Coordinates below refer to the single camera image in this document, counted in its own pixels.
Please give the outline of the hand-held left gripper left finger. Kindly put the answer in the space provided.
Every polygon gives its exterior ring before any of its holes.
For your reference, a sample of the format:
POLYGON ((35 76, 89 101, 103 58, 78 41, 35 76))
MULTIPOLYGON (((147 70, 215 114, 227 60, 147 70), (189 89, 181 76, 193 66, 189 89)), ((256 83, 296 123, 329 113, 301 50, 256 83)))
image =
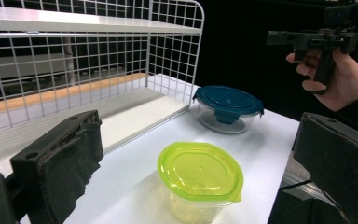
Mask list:
POLYGON ((96 110, 74 115, 10 159, 16 179, 29 193, 32 224, 63 224, 95 171, 103 146, 96 110))

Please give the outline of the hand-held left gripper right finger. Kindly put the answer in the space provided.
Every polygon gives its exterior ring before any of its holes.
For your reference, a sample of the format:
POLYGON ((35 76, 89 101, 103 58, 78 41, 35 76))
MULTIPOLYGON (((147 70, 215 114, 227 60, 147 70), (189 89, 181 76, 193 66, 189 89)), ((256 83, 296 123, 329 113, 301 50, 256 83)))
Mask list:
POLYGON ((358 131, 325 116, 302 115, 294 159, 349 224, 358 224, 358 131))

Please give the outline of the white wire shelf rack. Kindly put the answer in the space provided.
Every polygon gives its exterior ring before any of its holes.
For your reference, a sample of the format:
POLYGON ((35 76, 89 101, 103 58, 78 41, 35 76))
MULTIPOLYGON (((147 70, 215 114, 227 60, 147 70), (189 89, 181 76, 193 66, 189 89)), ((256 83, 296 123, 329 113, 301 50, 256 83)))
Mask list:
POLYGON ((185 112, 204 11, 197 0, 0 0, 0 101, 146 73, 101 90, 0 112, 0 173, 75 114, 96 110, 111 151, 185 112))

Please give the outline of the glass container with blue lid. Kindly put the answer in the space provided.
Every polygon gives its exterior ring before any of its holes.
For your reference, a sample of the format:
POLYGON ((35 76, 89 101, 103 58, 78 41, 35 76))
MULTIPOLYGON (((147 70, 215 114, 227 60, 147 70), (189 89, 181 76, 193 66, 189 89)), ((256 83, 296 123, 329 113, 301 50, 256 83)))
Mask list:
POLYGON ((196 90, 199 122, 218 133, 246 132, 255 117, 264 115, 264 105, 252 94, 239 89, 209 85, 196 90))

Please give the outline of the wooden board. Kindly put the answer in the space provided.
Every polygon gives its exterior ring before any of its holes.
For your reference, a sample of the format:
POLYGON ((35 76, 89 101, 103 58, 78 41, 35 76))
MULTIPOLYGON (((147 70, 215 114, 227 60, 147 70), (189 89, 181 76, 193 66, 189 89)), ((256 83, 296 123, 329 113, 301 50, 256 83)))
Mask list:
POLYGON ((23 97, 16 97, 9 100, 3 100, 0 101, 0 112, 26 107, 28 105, 42 104, 48 101, 58 100, 61 98, 69 97, 80 93, 101 90, 102 88, 118 86, 119 84, 127 83, 145 77, 147 77, 146 73, 135 73, 122 77, 113 77, 113 78, 93 81, 91 83, 75 85, 69 88, 63 88, 53 91, 44 91, 42 93, 36 93, 36 94, 26 95, 23 97))

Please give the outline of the aluminium floor rail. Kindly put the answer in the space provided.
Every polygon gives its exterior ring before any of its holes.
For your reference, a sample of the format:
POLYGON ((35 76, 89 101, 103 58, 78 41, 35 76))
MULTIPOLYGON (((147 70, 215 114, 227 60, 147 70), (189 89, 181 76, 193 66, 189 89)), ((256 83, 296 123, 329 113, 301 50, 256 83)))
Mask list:
POLYGON ((292 194, 301 200, 317 199, 333 205, 313 183, 305 184, 310 179, 307 171, 285 171, 283 174, 281 188, 283 192, 292 194))

